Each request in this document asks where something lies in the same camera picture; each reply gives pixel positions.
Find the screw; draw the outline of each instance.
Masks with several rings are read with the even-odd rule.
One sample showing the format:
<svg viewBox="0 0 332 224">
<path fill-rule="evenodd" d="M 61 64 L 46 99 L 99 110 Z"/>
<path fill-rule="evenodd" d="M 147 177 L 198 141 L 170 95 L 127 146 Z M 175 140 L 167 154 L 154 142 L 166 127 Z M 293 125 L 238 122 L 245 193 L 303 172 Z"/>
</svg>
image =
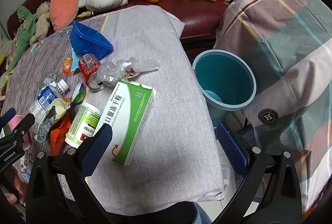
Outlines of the screw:
<svg viewBox="0 0 332 224">
<path fill-rule="evenodd" d="M 67 154 L 69 154 L 69 155 L 73 155 L 73 154 L 75 154 L 75 152 L 76 152 L 76 149 L 75 148 L 69 148 L 68 150 L 67 150 Z"/>
<path fill-rule="evenodd" d="M 261 149 L 260 149 L 259 147 L 257 147 L 257 146 L 254 146 L 254 147 L 252 148 L 252 152 L 254 152 L 254 153 L 256 153 L 256 154 L 259 154 L 259 153 L 261 152 Z"/>
<path fill-rule="evenodd" d="M 285 151 L 285 152 L 283 153 L 283 155 L 284 155 L 286 158 L 288 158 L 288 159 L 291 157 L 290 152 L 287 152 L 287 151 Z"/>
<path fill-rule="evenodd" d="M 44 155 L 45 155 L 44 152 L 39 152 L 37 154 L 37 158 L 41 159 Z"/>
</svg>

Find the teal trash bin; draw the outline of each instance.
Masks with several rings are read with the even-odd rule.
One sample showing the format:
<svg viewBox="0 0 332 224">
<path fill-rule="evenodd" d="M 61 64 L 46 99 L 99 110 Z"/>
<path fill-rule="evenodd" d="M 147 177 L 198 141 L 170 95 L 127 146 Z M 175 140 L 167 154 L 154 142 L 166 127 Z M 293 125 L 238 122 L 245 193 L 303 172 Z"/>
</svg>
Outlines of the teal trash bin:
<svg viewBox="0 0 332 224">
<path fill-rule="evenodd" d="M 247 106 L 256 94 L 256 81 L 248 65 L 224 50 L 208 50 L 194 60 L 200 89 L 216 127 L 231 111 Z"/>
</svg>

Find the paper label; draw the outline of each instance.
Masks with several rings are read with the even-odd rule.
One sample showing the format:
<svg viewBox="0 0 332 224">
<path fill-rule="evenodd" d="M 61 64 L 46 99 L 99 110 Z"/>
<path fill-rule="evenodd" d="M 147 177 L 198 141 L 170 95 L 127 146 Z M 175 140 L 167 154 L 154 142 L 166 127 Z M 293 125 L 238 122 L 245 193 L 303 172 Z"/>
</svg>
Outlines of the paper label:
<svg viewBox="0 0 332 224">
<path fill-rule="evenodd" d="M 37 100 L 39 101 L 40 105 L 44 108 L 44 110 L 46 110 L 47 107 L 55 99 L 56 95 L 52 92 L 52 90 L 48 86 L 46 86 L 37 97 Z"/>
<path fill-rule="evenodd" d="M 100 116 L 93 108 L 81 104 L 66 137 L 81 144 L 86 138 L 93 136 Z"/>
</svg>

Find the blanket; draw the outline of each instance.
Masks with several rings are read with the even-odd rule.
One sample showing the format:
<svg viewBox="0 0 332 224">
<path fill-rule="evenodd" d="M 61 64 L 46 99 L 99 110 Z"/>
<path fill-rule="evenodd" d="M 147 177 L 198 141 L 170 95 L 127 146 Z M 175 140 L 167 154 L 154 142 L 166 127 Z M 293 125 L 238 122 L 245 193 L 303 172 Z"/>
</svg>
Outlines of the blanket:
<svg viewBox="0 0 332 224">
<path fill-rule="evenodd" d="M 129 166 L 120 166 L 102 157 L 88 185 L 108 212 L 139 215 L 167 208 L 180 201 L 221 200 L 229 183 L 229 170 L 220 166 L 215 135 L 205 99 L 181 46 L 184 24 L 158 6 L 135 6 L 83 22 L 114 45 L 114 52 L 102 62 L 135 57 L 157 59 L 161 68 L 142 73 L 134 81 L 153 86 L 156 99 Z M 19 61 L 6 95 L 3 111 L 10 107 L 23 114 L 36 97 L 38 82 L 47 71 L 61 68 L 71 55 L 71 27 L 46 38 L 34 54 L 27 52 Z M 70 96 L 81 73 L 59 75 L 69 85 Z M 87 101 L 103 110 L 112 87 L 89 92 Z M 72 105 L 73 119 L 79 105 Z M 20 177 L 27 180 L 31 162 L 49 143 L 34 141 L 17 163 Z M 64 177 L 63 191 L 73 199 Z"/>
<path fill-rule="evenodd" d="M 243 109 L 258 146 L 289 151 L 303 212 L 332 172 L 332 11 L 320 0 L 237 0 L 226 10 L 215 48 L 240 56 L 257 93 Z"/>
</svg>

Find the plastic water bottle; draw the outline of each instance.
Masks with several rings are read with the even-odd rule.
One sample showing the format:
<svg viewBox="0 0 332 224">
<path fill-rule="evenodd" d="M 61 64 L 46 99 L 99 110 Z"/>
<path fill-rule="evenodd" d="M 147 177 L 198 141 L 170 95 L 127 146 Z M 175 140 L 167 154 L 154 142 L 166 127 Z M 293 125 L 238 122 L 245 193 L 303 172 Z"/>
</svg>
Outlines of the plastic water bottle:
<svg viewBox="0 0 332 224">
<path fill-rule="evenodd" d="M 32 131 L 37 133 L 38 126 L 42 122 L 42 118 L 46 112 L 46 109 L 52 103 L 53 100 L 62 97 L 68 89 L 68 85 L 64 80 L 58 83 L 53 82 L 39 91 L 39 94 L 34 103 L 29 107 L 28 112 L 34 115 L 34 126 Z"/>
</svg>

